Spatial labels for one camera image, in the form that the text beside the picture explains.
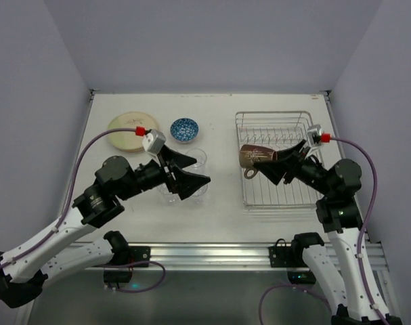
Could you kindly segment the brown striped ceramic cup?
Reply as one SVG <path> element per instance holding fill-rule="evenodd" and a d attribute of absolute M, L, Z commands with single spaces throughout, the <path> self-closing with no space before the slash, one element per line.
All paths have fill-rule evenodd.
<path fill-rule="evenodd" d="M 252 179 L 258 173 L 258 170 L 254 167 L 255 163 L 276 159 L 277 152 L 275 150 L 250 144 L 242 145 L 238 155 L 239 164 L 244 169 L 244 177 L 246 179 Z"/>

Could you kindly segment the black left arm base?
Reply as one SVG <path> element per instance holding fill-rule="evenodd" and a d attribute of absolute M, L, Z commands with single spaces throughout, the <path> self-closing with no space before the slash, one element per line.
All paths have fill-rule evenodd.
<path fill-rule="evenodd" d="M 104 265 L 120 266 L 150 260 L 149 246 L 130 246 L 119 231 L 107 232 L 104 235 L 104 240 L 108 241 L 111 248 L 110 252 L 113 254 L 109 262 L 104 263 Z M 117 288 L 127 285 L 132 277 L 132 267 L 130 267 L 128 271 L 110 268 L 103 273 L 104 284 Z"/>

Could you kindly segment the blue patterned bowl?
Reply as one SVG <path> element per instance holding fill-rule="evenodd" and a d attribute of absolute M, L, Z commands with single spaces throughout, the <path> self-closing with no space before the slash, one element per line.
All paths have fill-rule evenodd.
<path fill-rule="evenodd" d="M 169 131 L 176 141 L 186 144 L 196 139 L 199 125 L 191 118 L 179 118 L 171 124 Z"/>

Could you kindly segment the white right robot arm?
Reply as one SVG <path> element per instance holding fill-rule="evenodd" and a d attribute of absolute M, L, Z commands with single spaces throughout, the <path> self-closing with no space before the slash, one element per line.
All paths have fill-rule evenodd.
<path fill-rule="evenodd" d="M 325 169 L 309 151 L 301 141 L 254 164 L 275 185 L 298 179 L 322 195 L 316 215 L 339 264 L 330 261 L 324 241 L 313 232 L 294 236 L 294 258 L 314 274 L 330 307 L 331 324 L 401 324 L 382 298 L 369 262 L 365 231 L 370 217 L 361 215 L 355 201 L 362 187 L 361 167 L 344 158 Z"/>

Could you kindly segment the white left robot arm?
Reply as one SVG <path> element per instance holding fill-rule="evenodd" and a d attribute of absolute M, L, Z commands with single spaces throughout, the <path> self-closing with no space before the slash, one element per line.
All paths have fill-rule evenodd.
<path fill-rule="evenodd" d="M 196 159 L 164 146 L 158 160 L 132 169 L 126 158 L 111 156 L 95 172 L 94 183 L 74 200 L 52 224 L 27 242 L 0 251 L 0 301 L 17 308 L 37 298 L 60 278 L 82 269 L 127 265 L 129 245 L 118 231 L 67 252 L 67 246 L 96 231 L 124 212 L 121 201 L 165 184 L 185 200 L 210 183 L 210 177 L 186 171 Z"/>

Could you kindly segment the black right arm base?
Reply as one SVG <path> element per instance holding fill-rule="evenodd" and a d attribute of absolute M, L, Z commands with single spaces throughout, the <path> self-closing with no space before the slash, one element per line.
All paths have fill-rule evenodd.
<path fill-rule="evenodd" d="M 279 238 L 268 247 L 269 264 L 272 268 L 284 268 L 291 284 L 314 285 L 316 277 L 307 269 L 307 265 L 297 257 L 291 245 L 285 239 Z"/>

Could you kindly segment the aluminium mounting rail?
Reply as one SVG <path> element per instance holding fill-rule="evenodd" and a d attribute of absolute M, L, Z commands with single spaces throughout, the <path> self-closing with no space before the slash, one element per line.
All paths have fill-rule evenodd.
<path fill-rule="evenodd" d="M 265 271 L 270 243 L 130 243 L 143 246 L 149 260 L 167 270 Z"/>

